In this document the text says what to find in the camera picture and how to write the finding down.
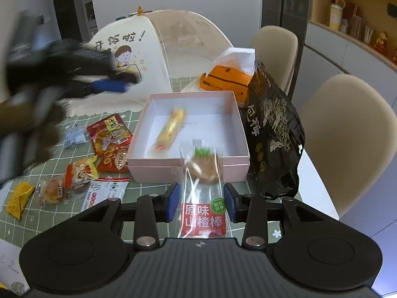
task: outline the white paper with handwriting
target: white paper with handwriting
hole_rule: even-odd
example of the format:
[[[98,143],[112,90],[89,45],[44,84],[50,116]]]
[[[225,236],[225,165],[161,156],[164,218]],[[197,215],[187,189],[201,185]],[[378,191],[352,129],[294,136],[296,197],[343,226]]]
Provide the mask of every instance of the white paper with handwriting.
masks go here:
[[[0,239],[0,283],[21,296],[29,286],[19,266],[21,248]]]

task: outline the red label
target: red label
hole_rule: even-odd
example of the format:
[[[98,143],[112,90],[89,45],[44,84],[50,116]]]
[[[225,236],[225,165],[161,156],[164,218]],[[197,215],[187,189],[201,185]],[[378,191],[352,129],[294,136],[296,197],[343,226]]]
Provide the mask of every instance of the red label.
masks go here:
[[[182,236],[225,236],[226,216],[211,211],[210,204],[182,204]]]

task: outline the chair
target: chair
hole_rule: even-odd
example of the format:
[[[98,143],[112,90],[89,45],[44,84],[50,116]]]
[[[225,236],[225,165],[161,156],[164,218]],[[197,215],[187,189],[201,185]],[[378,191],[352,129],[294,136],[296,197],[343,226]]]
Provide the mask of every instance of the chair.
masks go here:
[[[397,149],[397,118],[363,80],[336,75],[300,113],[305,149],[339,216],[382,175]]]
[[[298,53],[296,35],[281,27],[266,26],[256,32],[250,47],[275,83],[288,93]]]

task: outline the refrigerator handle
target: refrigerator handle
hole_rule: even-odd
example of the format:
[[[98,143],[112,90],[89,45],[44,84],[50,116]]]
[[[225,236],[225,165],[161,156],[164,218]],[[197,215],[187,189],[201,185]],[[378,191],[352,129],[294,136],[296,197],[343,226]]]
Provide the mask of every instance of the refrigerator handle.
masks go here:
[[[283,10],[284,10],[284,0],[280,0],[279,5],[279,10],[278,10],[278,22],[279,22],[279,26],[282,27],[283,26]]]

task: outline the ribbed gray panel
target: ribbed gray panel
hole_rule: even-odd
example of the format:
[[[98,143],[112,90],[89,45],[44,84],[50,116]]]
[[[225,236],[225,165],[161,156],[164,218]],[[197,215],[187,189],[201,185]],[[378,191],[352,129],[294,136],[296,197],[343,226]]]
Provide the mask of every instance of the ribbed gray panel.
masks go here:
[[[378,297],[369,288],[344,294],[320,294],[288,282],[261,252],[235,239],[167,239],[154,252],[138,253],[122,276],[80,295],[30,291],[28,298],[303,298]]]

